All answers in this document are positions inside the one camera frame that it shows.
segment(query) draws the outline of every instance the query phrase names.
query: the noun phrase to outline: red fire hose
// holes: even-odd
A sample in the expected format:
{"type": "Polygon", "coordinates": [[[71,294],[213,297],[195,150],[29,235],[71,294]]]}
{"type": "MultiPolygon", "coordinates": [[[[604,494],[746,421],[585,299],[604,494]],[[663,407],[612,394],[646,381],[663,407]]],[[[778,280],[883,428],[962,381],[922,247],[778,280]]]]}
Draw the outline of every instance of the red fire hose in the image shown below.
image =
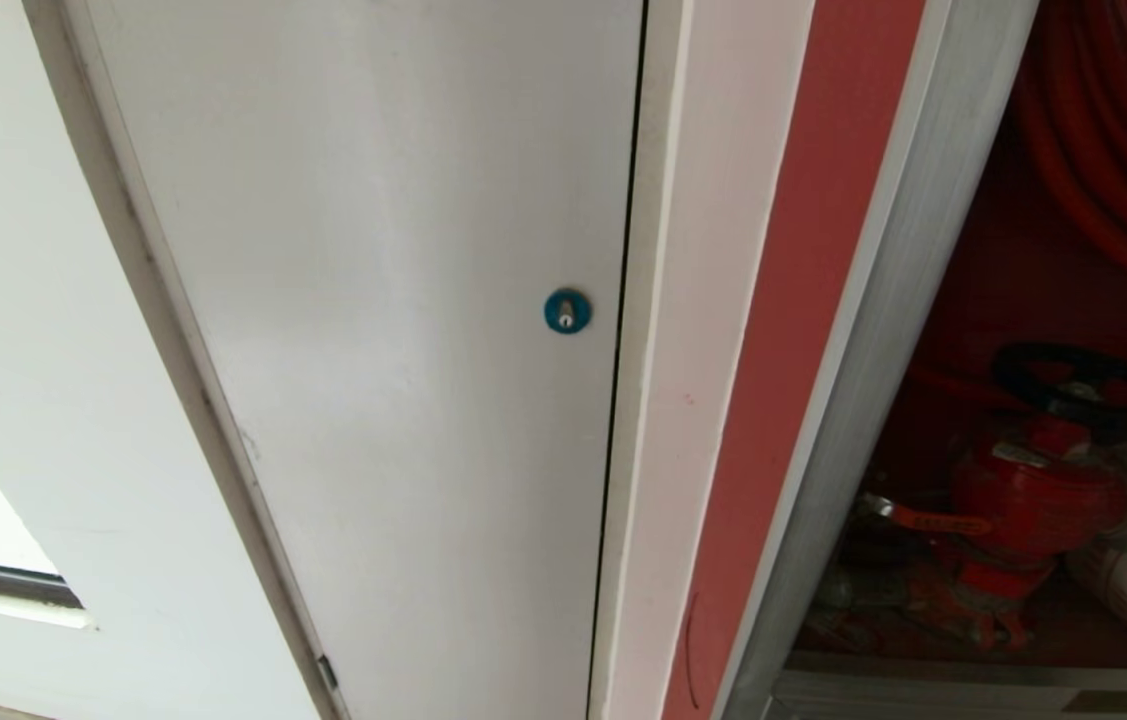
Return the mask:
{"type": "Polygon", "coordinates": [[[1127,269],[1127,0],[1051,0],[1017,79],[1017,115],[1044,184],[1127,269]]]}

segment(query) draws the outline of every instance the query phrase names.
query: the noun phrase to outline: keyhole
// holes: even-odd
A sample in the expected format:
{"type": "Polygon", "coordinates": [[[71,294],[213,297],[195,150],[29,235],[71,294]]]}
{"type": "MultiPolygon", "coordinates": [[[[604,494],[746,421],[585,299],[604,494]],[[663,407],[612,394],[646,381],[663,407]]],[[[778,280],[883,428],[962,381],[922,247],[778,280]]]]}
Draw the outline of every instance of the keyhole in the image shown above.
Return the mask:
{"type": "Polygon", "coordinates": [[[559,327],[568,329],[573,327],[573,322],[576,320],[576,314],[573,313],[571,302],[564,301],[559,304],[559,327]]]}

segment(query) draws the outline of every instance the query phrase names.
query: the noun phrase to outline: black handwheel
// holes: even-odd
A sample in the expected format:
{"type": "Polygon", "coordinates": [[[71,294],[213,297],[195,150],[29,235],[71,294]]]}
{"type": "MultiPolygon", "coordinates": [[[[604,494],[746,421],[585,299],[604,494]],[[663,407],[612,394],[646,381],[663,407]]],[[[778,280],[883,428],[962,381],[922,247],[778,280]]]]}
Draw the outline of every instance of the black handwheel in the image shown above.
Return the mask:
{"type": "Polygon", "coordinates": [[[1127,383],[1126,359],[1072,345],[1017,343],[999,348],[992,370],[994,382],[1026,405],[1094,430],[1127,434],[1127,406],[1111,405],[1103,395],[1108,381],[1127,383]],[[1070,377],[1044,382],[1030,368],[1035,363],[1067,365],[1070,377]]]}

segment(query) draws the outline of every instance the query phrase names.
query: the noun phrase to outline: door hinge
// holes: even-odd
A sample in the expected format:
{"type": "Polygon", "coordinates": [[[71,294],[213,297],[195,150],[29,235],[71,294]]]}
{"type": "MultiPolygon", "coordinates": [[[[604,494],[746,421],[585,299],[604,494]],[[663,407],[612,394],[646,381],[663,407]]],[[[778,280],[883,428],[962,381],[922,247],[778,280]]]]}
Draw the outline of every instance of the door hinge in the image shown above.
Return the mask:
{"type": "Polygon", "coordinates": [[[327,688],[334,691],[338,683],[336,683],[336,673],[331,669],[331,660],[327,660],[326,655],[320,655],[319,660],[316,661],[319,664],[319,673],[322,674],[327,688]]]}

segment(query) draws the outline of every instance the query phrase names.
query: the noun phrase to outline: door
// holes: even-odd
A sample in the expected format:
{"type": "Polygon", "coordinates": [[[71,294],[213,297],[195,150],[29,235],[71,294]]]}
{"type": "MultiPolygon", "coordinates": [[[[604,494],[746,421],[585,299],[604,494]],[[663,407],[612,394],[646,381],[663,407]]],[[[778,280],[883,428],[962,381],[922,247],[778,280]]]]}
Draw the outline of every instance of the door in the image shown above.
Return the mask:
{"type": "Polygon", "coordinates": [[[585,715],[641,10],[70,6],[354,717],[585,715]]]}

